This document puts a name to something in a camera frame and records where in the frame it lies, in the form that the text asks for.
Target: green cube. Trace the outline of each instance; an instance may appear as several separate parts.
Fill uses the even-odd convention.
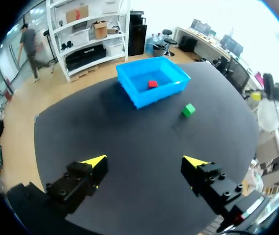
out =
[[[194,106],[192,104],[188,104],[184,107],[182,113],[185,115],[185,117],[189,117],[191,116],[194,112],[196,111],[196,109],[194,108]]]

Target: water bottle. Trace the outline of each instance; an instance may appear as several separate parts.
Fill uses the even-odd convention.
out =
[[[162,45],[163,44],[163,35],[161,35],[161,33],[158,33],[157,38],[158,38],[158,44]]]
[[[154,45],[157,43],[158,43],[157,37],[154,34],[152,34],[151,37],[146,40],[145,52],[147,54],[153,54]]]

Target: white wall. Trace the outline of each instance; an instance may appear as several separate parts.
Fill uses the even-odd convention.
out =
[[[222,38],[233,28],[243,45],[241,55],[253,71],[270,72],[279,82],[279,22],[259,0],[132,0],[131,9],[143,10],[147,37],[176,26],[190,27],[193,19],[208,23]]]

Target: black table surface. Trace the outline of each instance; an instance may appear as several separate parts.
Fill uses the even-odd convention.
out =
[[[258,125],[243,98],[212,65],[179,65],[186,89],[136,110],[116,78],[85,88],[36,119],[43,185],[72,161],[108,156],[93,197],[67,220],[104,235],[192,235],[216,217],[180,173],[183,155],[220,164],[240,183],[254,157]],[[189,118],[182,109],[193,104]]]

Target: black refrigerator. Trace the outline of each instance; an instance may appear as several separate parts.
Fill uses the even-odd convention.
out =
[[[129,31],[129,56],[142,55],[145,49],[146,18],[143,11],[131,11]]]

